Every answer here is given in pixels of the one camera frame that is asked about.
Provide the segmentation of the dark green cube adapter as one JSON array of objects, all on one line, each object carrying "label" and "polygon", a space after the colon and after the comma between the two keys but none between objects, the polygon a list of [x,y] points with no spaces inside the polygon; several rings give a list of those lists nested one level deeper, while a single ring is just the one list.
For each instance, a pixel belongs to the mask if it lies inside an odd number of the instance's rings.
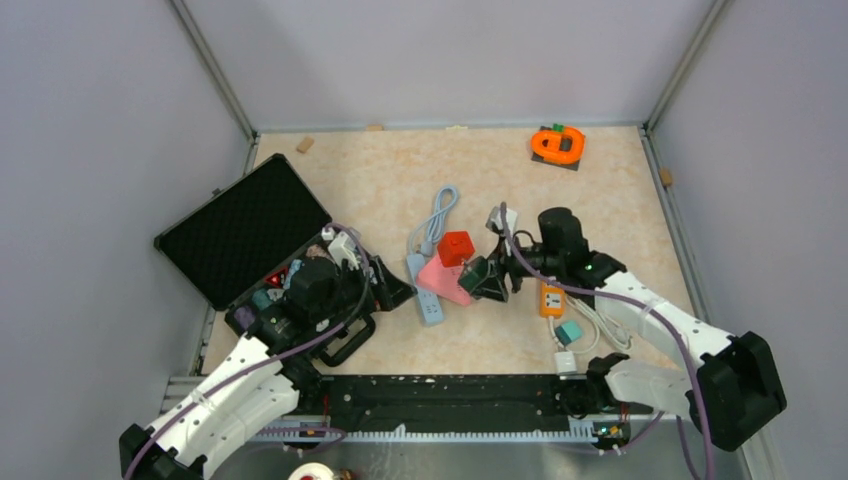
[{"label": "dark green cube adapter", "polygon": [[482,288],[489,276],[489,261],[485,257],[479,256],[464,265],[457,282],[472,298],[480,298]]}]

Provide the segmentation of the pink triangular power strip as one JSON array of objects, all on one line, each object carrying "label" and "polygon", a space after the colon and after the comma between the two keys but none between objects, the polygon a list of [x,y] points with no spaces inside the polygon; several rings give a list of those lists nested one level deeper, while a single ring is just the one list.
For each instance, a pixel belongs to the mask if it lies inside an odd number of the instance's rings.
[{"label": "pink triangular power strip", "polygon": [[463,265],[445,266],[438,254],[434,255],[416,275],[416,285],[437,296],[467,307],[472,304],[471,295],[459,285]]}]

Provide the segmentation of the red cube socket adapter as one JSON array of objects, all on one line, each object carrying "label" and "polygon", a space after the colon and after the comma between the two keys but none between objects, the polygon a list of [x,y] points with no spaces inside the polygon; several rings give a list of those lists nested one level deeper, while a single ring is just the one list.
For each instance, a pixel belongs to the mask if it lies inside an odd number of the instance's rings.
[{"label": "red cube socket adapter", "polygon": [[446,232],[437,245],[439,259],[446,268],[461,266],[475,251],[471,236],[465,230]]}]

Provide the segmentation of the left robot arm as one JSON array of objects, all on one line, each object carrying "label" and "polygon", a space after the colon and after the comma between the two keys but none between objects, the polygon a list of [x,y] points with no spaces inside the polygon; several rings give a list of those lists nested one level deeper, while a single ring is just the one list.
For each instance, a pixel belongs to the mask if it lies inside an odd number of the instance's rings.
[{"label": "left robot arm", "polygon": [[377,256],[365,263],[301,257],[228,314],[241,337],[225,360],[148,426],[119,438],[125,479],[209,479],[272,421],[319,404],[315,357],[344,362],[373,334],[373,316],[416,294]]}]

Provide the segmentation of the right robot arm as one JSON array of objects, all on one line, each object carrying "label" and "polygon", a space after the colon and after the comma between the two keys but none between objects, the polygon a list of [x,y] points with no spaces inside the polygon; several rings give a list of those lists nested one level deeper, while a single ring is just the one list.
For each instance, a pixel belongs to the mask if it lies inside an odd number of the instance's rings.
[{"label": "right robot arm", "polygon": [[772,350],[760,335],[733,335],[656,294],[622,262],[591,249],[568,208],[541,212],[541,238],[528,246],[519,243],[513,217],[505,205],[493,208],[487,227],[498,243],[465,265],[459,277],[465,291],[505,302],[534,277],[618,321],[676,365],[658,367],[626,353],[592,359],[586,412],[641,404],[691,420],[712,446],[732,452],[786,410]]}]

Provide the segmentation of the white plug adapter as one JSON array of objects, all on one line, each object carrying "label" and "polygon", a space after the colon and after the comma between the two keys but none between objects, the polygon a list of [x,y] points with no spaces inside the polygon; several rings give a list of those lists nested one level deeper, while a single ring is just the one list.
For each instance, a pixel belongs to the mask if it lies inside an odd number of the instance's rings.
[{"label": "white plug adapter", "polygon": [[579,372],[576,356],[571,351],[563,350],[555,352],[554,365],[555,373],[559,376],[570,376]]}]

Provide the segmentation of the light blue power strip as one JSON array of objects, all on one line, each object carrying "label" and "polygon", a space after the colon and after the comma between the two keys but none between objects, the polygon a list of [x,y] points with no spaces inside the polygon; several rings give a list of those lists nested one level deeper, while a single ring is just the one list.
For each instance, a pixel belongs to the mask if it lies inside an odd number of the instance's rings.
[{"label": "light blue power strip", "polygon": [[420,253],[408,254],[406,256],[407,271],[413,286],[416,288],[416,301],[425,327],[433,327],[444,321],[444,312],[438,296],[419,285],[418,274],[426,265],[425,257]]}]

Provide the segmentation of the orange power strip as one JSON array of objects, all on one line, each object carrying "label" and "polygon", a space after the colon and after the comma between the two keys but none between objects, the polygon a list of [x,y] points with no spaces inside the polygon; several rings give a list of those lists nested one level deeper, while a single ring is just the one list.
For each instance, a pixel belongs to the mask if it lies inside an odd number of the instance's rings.
[{"label": "orange power strip", "polygon": [[542,318],[559,319],[566,312],[566,293],[557,287],[541,282],[539,285],[538,314]]}]

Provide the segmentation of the teal cube adapter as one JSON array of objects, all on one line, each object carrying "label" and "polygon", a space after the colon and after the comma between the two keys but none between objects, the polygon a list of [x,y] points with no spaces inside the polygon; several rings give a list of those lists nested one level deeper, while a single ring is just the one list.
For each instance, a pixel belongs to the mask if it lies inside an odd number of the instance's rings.
[{"label": "teal cube adapter", "polygon": [[561,346],[567,347],[580,340],[583,337],[583,331],[576,321],[570,320],[555,326],[553,335]]}]

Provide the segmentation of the black poker chip case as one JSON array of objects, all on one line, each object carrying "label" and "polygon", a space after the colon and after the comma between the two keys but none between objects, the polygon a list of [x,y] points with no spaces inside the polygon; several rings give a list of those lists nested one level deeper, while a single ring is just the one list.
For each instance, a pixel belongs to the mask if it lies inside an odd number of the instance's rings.
[{"label": "black poker chip case", "polygon": [[154,240],[164,255],[224,315],[283,277],[301,257],[332,259],[321,237],[332,217],[281,153],[215,195]]}]

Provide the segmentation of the small wooden block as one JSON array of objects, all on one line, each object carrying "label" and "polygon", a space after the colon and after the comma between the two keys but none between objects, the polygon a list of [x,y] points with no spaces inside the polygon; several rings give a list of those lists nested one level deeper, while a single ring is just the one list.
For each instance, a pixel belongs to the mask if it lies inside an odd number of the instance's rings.
[{"label": "small wooden block", "polygon": [[310,136],[305,136],[296,146],[296,151],[301,154],[306,154],[314,145],[315,140]]}]

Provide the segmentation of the wooden block at right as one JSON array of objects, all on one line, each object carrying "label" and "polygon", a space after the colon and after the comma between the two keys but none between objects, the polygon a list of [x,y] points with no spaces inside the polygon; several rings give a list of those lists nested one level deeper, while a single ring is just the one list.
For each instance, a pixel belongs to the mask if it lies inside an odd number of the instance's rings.
[{"label": "wooden block at right", "polygon": [[669,188],[670,186],[673,185],[673,183],[674,183],[673,175],[672,175],[672,172],[668,168],[665,168],[665,167],[660,168],[658,170],[658,176],[659,176],[659,179],[660,179],[661,186],[663,188]]}]

